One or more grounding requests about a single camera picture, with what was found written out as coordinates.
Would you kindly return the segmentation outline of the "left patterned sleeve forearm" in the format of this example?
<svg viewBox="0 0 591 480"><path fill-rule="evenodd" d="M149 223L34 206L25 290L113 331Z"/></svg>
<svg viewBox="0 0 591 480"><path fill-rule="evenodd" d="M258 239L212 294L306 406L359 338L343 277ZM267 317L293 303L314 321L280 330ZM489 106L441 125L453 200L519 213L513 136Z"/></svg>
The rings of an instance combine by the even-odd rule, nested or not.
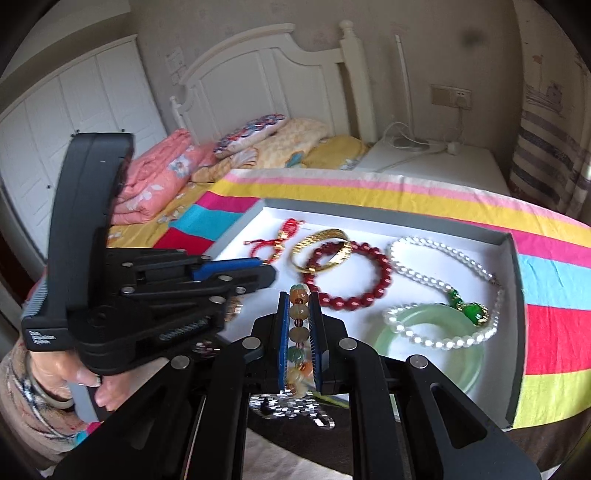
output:
<svg viewBox="0 0 591 480"><path fill-rule="evenodd" d="M16 341L1 361L1 435L26 466L47 471L88 436L73 399L51 397L33 378L30 351Z"/></svg>

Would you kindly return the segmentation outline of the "person left hand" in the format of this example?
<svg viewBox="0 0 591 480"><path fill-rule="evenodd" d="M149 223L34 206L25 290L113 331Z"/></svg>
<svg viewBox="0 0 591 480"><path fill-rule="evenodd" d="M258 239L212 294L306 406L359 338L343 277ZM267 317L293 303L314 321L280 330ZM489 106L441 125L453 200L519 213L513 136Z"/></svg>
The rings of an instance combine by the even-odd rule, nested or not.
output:
<svg viewBox="0 0 591 480"><path fill-rule="evenodd" d="M33 378L51 397L70 399L70 383L96 388L95 402L107 411L118 409L143 382L141 370L99 378L71 351L30 352L29 358Z"/></svg>

